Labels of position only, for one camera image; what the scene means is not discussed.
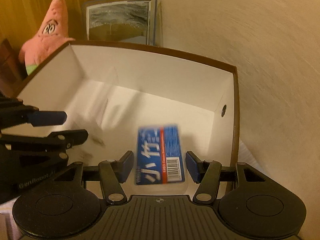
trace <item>patrick star plush toy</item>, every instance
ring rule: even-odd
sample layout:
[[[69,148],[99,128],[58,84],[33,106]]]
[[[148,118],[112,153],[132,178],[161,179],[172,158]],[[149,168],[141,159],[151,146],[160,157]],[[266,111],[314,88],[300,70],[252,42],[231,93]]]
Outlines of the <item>patrick star plush toy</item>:
[[[37,34],[26,41],[19,53],[19,61],[26,64],[28,75],[63,43],[68,37],[68,11],[65,0],[52,0]]]

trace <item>white box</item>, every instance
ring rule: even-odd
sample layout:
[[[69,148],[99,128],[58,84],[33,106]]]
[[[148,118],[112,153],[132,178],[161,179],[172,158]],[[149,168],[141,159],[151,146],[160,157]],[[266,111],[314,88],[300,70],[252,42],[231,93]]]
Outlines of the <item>white box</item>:
[[[178,124],[183,155],[191,150],[224,166],[237,161],[236,67],[213,59],[140,44],[72,41],[43,62],[17,96],[40,110],[66,111],[68,120],[58,127],[24,124],[6,133],[47,136],[53,130],[88,130],[87,142],[67,152],[70,162],[98,165],[127,150],[136,152],[138,127],[162,124]],[[182,183],[137,186],[133,169],[122,187],[127,196],[192,197],[197,185],[186,168],[185,176]]]

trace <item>plush toy eye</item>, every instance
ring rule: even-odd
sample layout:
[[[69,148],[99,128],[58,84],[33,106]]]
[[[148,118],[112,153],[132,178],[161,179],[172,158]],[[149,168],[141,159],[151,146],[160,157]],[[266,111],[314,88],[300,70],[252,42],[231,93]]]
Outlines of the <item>plush toy eye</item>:
[[[49,31],[48,31],[48,34],[51,34],[54,32],[56,26],[54,24],[51,24],[50,27],[49,27]]]
[[[50,29],[50,24],[47,24],[45,27],[44,27],[44,30],[42,32],[42,34],[46,34],[49,32],[49,29]]]

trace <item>white wall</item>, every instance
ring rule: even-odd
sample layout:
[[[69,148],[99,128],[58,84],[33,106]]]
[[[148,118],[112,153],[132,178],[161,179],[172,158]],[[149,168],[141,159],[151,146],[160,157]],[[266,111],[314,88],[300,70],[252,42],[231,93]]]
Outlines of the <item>white wall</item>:
[[[198,62],[138,51],[102,46],[72,46],[86,74],[106,82],[114,67],[118,85],[157,95],[209,111],[215,111],[233,75]]]
[[[160,0],[163,46],[238,67],[240,137],[320,235],[320,0]]]

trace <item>metal rivet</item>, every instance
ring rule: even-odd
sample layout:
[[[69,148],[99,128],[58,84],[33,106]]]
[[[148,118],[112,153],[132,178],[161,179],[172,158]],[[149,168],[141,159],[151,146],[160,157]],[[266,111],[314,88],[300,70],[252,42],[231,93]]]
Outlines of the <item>metal rivet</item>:
[[[66,153],[59,153],[59,157],[62,159],[68,158],[68,155]]]
[[[108,199],[110,199],[113,202],[123,200],[123,198],[124,198],[124,196],[119,193],[113,193],[108,196]]]
[[[196,196],[196,199],[199,201],[209,201],[211,199],[211,196],[206,193],[201,193]]]

